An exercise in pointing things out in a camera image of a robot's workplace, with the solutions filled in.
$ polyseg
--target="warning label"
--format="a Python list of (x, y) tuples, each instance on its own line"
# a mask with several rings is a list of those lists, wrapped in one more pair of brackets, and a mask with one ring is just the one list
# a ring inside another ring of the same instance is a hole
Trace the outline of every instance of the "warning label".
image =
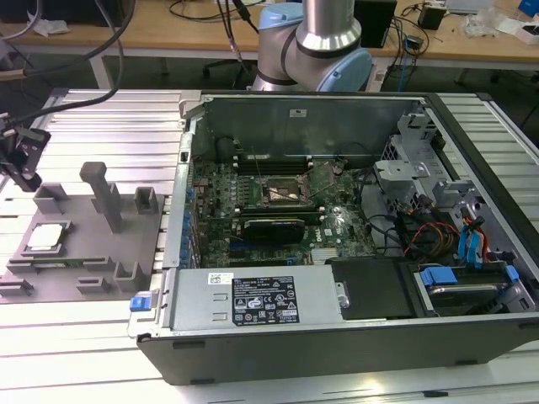
[(232, 321), (237, 326), (300, 322), (294, 277), (233, 279)]

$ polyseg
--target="black device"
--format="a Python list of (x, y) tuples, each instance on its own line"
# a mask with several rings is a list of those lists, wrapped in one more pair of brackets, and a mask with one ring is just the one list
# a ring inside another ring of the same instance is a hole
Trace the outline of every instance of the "black device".
[(35, 192), (41, 185), (35, 169), (50, 138), (41, 129), (0, 132), (0, 174), (9, 176), (24, 192)]
[(395, 14), (397, 0), (356, 0), (354, 16), (361, 24), (361, 46), (382, 48)]
[[(110, 19), (120, 26), (124, 19), (125, 0), (101, 0)], [(0, 19), (4, 23), (25, 23), (27, 11), (35, 13), (35, 0), (0, 1)], [(43, 19), (64, 20), (68, 24), (107, 26), (103, 15), (93, 0), (46, 0), (43, 2)]]
[(418, 25), (423, 29), (437, 30), (440, 27), (441, 20), (446, 15), (447, 8), (425, 4), (421, 8), (421, 14), (418, 18)]

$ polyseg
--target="metal bracket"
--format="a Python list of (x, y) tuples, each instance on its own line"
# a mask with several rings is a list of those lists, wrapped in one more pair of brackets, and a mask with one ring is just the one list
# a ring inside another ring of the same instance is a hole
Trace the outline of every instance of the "metal bracket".
[(350, 307), (350, 298), (348, 297), (346, 286), (342, 282), (336, 282), (335, 290), (337, 291), (339, 306), (343, 309), (348, 309)]

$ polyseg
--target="electronic component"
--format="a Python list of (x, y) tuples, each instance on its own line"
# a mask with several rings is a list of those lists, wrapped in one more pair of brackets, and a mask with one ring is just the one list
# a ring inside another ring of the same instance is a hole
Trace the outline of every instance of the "electronic component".
[(246, 242), (292, 244), (303, 240), (305, 222), (297, 219), (256, 220), (243, 224), (243, 240)]
[(440, 316), (487, 313), (499, 305), (501, 292), (519, 280), (515, 267), (501, 261), (484, 263), (481, 269), (426, 264), (417, 275), (419, 288), (428, 294), (423, 295), (426, 305)]
[(419, 51), (421, 49), (421, 46), (423, 46), (423, 39), (419, 38), (418, 36), (414, 35), (407, 35), (404, 38), (404, 46), (407, 49), (411, 49), (413, 51)]
[(426, 3), (423, 8), (421, 8), (418, 25), (423, 29), (437, 30), (446, 13), (447, 8), (443, 5)]
[[(344, 169), (341, 161), (309, 157), (303, 159), (308, 163), (301, 174), (282, 175), (277, 169), (272, 175), (272, 160), (263, 161), (266, 173), (240, 175), (233, 164), (194, 160), (190, 183), (197, 193), (201, 267), (311, 265), (375, 253), (360, 207), (347, 205), (358, 170)], [(277, 161), (286, 166), (283, 158)], [(339, 176), (335, 167), (342, 170)], [(186, 206), (192, 211), (189, 203)], [(187, 249), (181, 251), (191, 256)], [(331, 253), (317, 258), (317, 251)]]

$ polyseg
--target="wooden table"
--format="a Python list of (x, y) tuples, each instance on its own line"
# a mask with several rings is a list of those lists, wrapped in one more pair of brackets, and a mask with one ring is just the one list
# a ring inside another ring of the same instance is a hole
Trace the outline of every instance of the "wooden table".
[[(232, 59), (227, 37), (222, 24), (202, 24), (187, 21), (168, 12), (172, 0), (138, 0), (135, 16), (122, 36), (125, 54), (128, 56), (152, 57), (197, 57), (207, 59)], [(400, 0), (396, 14), (417, 0)], [(519, 0), (498, 0), (501, 12), (513, 15)], [(253, 21), (259, 20), (260, 6), (250, 8)], [(218, 12), (209, 0), (188, 3), (185, 13), (190, 16), (207, 16)], [(408, 18), (417, 21), (418, 12)], [(468, 39), (461, 32), (463, 17), (450, 15), (444, 18), (437, 31), (430, 31), (430, 47), (417, 64), (420, 66), (444, 66), (460, 68), (492, 68), (506, 70), (539, 69), (539, 48), (525, 45), (515, 37), (500, 33), (496, 38)], [(243, 21), (234, 21), (234, 34), (244, 59), (258, 57), (258, 37)], [(21, 29), (22, 24), (0, 24), (0, 32), (9, 34)], [(84, 54), (110, 37), (104, 27), (70, 25), (71, 33), (45, 38), (35, 33), (28, 34), (14, 44), (21, 51), (50, 54)], [(417, 32), (411, 24), (404, 23), (408, 34)], [(386, 45), (382, 49), (371, 49), (374, 68), (368, 82), (368, 91), (379, 91), (386, 69), (391, 65), (398, 50), (397, 35), (391, 29)], [(115, 55), (114, 47), (105, 55)], [(109, 88), (111, 80), (101, 56), (91, 60), (98, 85)]]

